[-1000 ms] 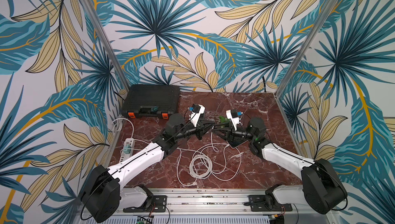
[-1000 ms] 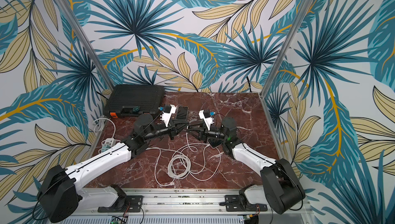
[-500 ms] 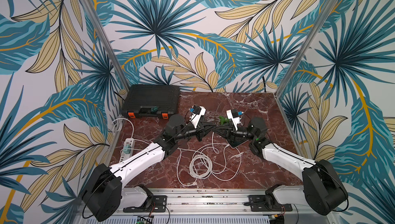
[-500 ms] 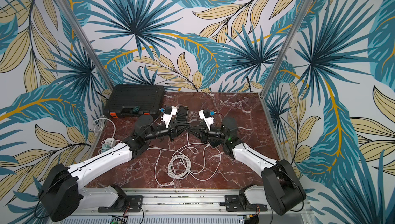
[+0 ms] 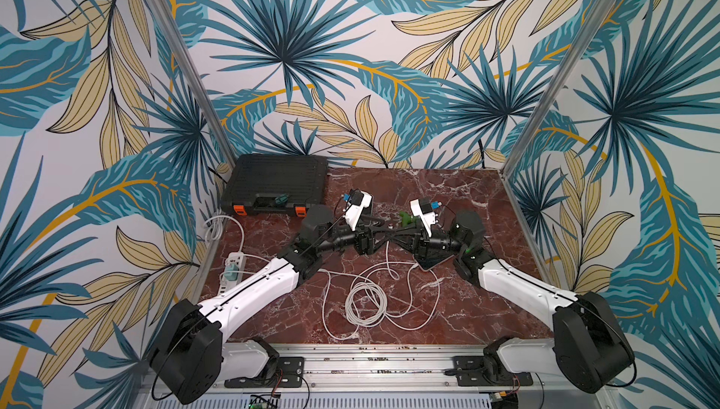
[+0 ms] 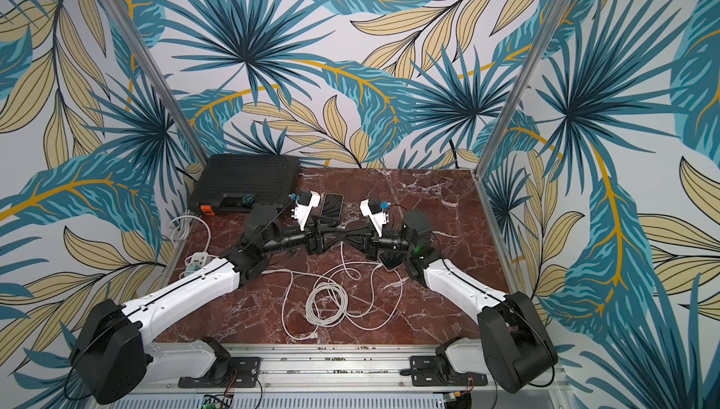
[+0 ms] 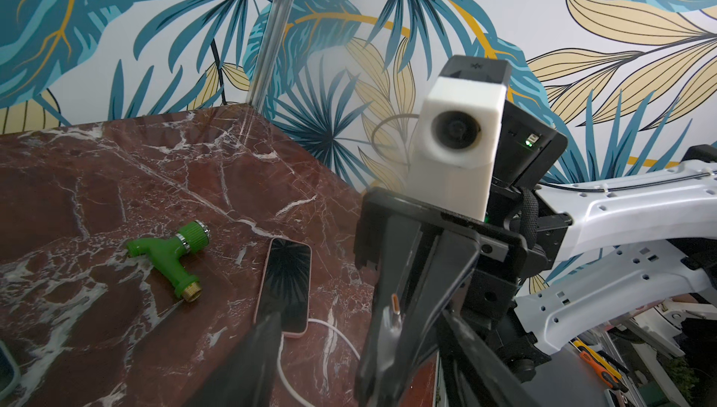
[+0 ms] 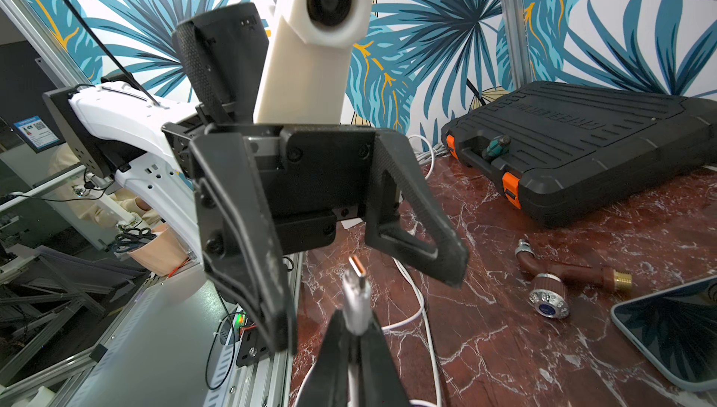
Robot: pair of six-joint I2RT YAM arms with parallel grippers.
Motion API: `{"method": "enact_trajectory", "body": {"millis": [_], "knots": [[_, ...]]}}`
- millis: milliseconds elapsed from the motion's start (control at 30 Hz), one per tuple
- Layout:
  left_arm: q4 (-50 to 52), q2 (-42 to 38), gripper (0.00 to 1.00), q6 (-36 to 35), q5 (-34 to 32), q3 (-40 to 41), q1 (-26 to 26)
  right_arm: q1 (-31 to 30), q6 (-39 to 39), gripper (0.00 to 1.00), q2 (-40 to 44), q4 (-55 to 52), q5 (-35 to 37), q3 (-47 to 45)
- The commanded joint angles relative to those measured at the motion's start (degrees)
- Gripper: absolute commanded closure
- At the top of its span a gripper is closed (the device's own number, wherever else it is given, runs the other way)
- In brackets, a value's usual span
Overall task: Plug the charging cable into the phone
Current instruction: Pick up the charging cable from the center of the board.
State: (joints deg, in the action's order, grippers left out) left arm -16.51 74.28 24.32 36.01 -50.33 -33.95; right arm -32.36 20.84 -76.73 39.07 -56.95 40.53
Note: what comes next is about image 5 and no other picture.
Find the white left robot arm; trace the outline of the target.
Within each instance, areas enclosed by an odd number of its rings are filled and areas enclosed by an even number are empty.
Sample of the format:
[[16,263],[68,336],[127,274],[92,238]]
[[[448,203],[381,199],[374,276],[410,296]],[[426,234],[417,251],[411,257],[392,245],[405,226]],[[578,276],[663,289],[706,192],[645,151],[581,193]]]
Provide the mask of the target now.
[[149,365],[156,379],[180,403],[198,400],[218,379],[254,378],[267,369],[273,349],[251,340],[240,353],[223,348],[234,332],[278,298],[296,290],[324,264],[324,255],[352,246],[372,249],[386,223],[353,206],[336,217],[328,206],[313,206],[289,243],[260,271],[222,296],[198,304],[182,299],[168,312],[151,344]]

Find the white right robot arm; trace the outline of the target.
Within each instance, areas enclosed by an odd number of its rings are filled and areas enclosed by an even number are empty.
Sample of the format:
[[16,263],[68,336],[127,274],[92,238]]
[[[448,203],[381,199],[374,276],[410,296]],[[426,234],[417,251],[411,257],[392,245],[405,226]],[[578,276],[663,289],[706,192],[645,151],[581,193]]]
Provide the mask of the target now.
[[434,227],[426,215],[416,216],[389,238],[422,268],[452,259],[461,279],[510,301],[551,331],[546,339],[503,337],[489,344],[478,368],[487,380],[545,373],[594,394],[614,386],[626,369],[637,368],[635,353],[603,296],[566,291],[513,268],[494,254],[478,214],[461,211],[446,230]]

